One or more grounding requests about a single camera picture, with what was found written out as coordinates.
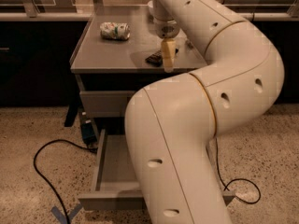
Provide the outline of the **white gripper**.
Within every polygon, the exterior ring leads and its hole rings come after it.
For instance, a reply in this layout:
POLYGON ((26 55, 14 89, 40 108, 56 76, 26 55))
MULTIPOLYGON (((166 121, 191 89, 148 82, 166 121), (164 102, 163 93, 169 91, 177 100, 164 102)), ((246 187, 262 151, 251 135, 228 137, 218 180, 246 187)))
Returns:
POLYGON ((161 53, 164 71, 171 73, 174 70, 176 55, 176 41, 173 38, 178 35, 180 28, 158 0, 153 0, 153 22, 157 36, 162 39, 161 53))

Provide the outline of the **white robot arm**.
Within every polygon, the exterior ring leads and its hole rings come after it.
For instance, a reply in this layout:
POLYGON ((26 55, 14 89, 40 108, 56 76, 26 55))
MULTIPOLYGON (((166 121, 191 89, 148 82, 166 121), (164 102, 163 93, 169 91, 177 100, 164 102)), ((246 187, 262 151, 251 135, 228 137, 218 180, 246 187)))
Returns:
POLYGON ((127 146, 152 224, 232 224, 206 153, 209 141, 260 117, 278 98, 283 61, 250 21, 215 0, 153 0, 206 66, 138 91, 127 146))

